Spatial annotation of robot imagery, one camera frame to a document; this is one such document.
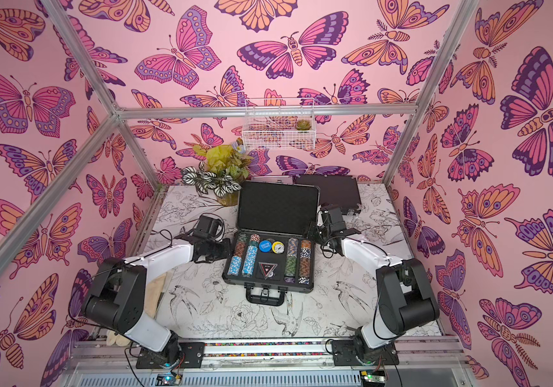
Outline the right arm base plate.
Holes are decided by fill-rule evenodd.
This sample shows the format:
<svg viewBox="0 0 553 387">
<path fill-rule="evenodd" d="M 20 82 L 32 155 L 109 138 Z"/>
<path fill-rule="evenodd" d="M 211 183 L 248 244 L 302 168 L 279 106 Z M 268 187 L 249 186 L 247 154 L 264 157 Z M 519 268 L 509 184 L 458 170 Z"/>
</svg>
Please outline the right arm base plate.
<svg viewBox="0 0 553 387">
<path fill-rule="evenodd" d="M 326 342 L 326 350 L 333 357 L 335 366 L 399 365 L 394 343 L 379 348 L 369 348 L 362 340 L 333 340 Z"/>
</svg>

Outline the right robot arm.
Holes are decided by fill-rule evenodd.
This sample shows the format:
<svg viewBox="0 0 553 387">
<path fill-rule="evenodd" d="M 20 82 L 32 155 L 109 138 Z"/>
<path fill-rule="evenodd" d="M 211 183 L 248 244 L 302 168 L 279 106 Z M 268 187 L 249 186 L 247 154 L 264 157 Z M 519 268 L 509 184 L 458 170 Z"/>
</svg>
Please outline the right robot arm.
<svg viewBox="0 0 553 387">
<path fill-rule="evenodd" d="M 340 208 L 319 210 L 314 237 L 322 248 L 354 261 L 376 279 L 373 319 L 358 328 L 353 339 L 359 352 L 385 348 L 408 331 L 439 317 L 439 306 L 421 261 L 392 255 L 369 242 L 347 226 Z"/>
</svg>

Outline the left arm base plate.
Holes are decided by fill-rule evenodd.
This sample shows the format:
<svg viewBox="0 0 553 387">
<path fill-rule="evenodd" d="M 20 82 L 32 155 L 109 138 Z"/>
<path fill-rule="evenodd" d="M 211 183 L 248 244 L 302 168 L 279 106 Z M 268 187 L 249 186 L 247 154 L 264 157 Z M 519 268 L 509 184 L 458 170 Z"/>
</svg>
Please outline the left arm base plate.
<svg viewBox="0 0 553 387">
<path fill-rule="evenodd" d="M 161 352 L 141 348 L 137 369 L 200 369 L 204 358 L 204 342 L 170 343 Z"/>
</svg>

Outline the small silver poker case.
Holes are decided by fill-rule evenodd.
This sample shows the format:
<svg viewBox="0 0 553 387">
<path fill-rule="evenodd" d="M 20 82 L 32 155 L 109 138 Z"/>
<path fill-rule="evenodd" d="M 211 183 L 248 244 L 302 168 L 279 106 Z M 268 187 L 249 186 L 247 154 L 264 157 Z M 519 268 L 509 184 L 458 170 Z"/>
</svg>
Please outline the small silver poker case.
<svg viewBox="0 0 553 387">
<path fill-rule="evenodd" d="M 285 175 L 253 176 L 250 181 L 285 185 L 292 185 L 294 183 L 294 179 L 291 176 Z"/>
</svg>

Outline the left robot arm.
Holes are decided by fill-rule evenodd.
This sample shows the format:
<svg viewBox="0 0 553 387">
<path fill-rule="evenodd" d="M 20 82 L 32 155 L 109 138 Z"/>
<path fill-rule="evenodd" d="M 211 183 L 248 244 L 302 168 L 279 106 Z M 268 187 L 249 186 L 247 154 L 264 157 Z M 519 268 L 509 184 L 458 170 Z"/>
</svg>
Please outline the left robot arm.
<svg viewBox="0 0 553 387">
<path fill-rule="evenodd" d="M 93 277 L 80 315 L 151 352 L 176 352 L 178 339 L 144 311 L 147 286 L 168 271 L 188 263 L 208 263 L 231 257 L 224 222 L 202 214 L 194 227 L 167 245 L 139 256 L 106 259 Z"/>
</svg>

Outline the large black poker case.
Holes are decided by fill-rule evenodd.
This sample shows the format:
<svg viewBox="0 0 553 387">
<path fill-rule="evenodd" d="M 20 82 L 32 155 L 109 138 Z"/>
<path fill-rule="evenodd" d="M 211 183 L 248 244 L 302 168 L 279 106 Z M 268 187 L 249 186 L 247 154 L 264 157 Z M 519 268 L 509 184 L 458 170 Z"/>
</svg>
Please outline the large black poker case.
<svg viewBox="0 0 553 387">
<path fill-rule="evenodd" d="M 313 185 L 244 182 L 233 251 L 222 279 L 244 287 L 249 303 L 281 306 L 288 293 L 315 286 L 315 242 L 320 190 Z"/>
</svg>

